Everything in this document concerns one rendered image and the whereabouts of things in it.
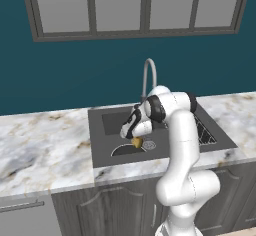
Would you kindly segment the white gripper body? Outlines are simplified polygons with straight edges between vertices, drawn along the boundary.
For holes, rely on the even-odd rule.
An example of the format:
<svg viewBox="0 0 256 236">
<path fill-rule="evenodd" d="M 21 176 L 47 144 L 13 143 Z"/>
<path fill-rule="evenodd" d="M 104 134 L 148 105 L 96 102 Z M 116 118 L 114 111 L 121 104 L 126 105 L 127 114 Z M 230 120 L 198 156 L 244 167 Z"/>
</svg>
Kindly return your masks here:
<svg viewBox="0 0 256 236">
<path fill-rule="evenodd" d="M 153 131 L 153 126 L 151 121 L 144 121 L 136 124 L 126 123 L 122 126 L 120 131 L 120 136 L 126 139 L 132 139 L 134 137 L 141 137 L 144 135 L 151 134 Z"/>
</svg>

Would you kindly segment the yellow sponge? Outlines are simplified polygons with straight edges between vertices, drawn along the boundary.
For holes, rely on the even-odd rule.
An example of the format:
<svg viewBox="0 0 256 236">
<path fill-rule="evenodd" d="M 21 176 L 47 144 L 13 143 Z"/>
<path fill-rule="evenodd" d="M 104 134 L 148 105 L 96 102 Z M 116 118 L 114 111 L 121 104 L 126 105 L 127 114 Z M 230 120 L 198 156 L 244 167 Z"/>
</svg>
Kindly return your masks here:
<svg viewBox="0 0 256 236">
<path fill-rule="evenodd" d="M 140 148 L 143 145 L 143 139 L 141 137 L 134 137 L 131 143 L 134 147 Z"/>
</svg>

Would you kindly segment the dark grey sink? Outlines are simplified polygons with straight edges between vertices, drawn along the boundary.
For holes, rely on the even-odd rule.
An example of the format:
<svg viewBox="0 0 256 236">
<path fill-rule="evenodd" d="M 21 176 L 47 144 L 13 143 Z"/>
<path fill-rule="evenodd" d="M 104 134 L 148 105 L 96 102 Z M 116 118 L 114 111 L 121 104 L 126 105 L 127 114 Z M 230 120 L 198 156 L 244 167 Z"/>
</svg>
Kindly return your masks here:
<svg viewBox="0 0 256 236">
<path fill-rule="evenodd" d="M 163 123 L 154 122 L 155 130 L 143 137 L 141 148 L 120 137 L 122 124 L 133 105 L 88 110 L 92 161 L 94 168 L 143 162 L 169 157 L 169 134 Z M 200 106 L 194 113 L 200 152 L 236 148 L 237 145 Z"/>
</svg>

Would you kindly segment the silver curved tap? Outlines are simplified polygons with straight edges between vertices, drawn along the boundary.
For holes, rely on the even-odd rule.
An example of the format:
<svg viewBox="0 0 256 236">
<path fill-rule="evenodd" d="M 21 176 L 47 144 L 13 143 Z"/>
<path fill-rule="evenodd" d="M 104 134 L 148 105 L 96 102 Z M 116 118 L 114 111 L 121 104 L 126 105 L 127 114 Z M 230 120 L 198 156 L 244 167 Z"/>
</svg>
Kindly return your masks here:
<svg viewBox="0 0 256 236">
<path fill-rule="evenodd" d="M 147 75 L 148 75 L 148 68 L 151 68 L 152 72 L 152 89 L 157 86 L 157 71 L 154 61 L 151 58 L 148 58 L 144 63 L 143 69 L 143 85 L 142 85 L 142 94 L 141 94 L 141 103 L 147 97 L 146 90 L 147 90 Z"/>
</svg>

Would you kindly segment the grey wooden cupboard door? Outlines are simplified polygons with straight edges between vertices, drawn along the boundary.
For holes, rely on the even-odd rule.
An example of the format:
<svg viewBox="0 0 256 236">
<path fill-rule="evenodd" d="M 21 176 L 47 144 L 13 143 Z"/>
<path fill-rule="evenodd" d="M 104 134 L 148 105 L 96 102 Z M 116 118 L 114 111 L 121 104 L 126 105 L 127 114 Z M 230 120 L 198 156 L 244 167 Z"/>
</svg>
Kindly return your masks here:
<svg viewBox="0 0 256 236">
<path fill-rule="evenodd" d="M 52 201 L 62 236 L 155 236 L 162 205 L 159 177 L 56 193 Z M 157 205 L 151 228 L 153 205 Z"/>
<path fill-rule="evenodd" d="M 217 236 L 256 226 L 256 161 L 213 168 L 220 192 L 197 213 L 203 236 Z"/>
</svg>

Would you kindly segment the grey framed window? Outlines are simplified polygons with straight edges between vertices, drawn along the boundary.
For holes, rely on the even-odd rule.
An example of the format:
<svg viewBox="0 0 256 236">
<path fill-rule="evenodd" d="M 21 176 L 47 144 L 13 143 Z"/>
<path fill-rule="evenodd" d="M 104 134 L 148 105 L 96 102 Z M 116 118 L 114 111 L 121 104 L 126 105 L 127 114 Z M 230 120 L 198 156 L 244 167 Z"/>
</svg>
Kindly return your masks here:
<svg viewBox="0 0 256 236">
<path fill-rule="evenodd" d="M 247 0 L 25 0 L 35 42 L 239 32 Z"/>
</svg>

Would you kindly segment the grey dishwasher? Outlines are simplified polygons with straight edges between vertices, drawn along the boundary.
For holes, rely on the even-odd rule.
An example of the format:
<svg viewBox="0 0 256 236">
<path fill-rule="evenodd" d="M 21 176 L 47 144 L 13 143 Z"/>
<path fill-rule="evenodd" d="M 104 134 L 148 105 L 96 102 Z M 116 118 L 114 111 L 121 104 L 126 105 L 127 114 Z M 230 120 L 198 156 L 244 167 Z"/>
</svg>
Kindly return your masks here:
<svg viewBox="0 0 256 236">
<path fill-rule="evenodd" d="M 0 213 L 0 236 L 62 236 L 50 195 L 0 198 L 0 207 L 44 201 L 45 205 Z"/>
</svg>

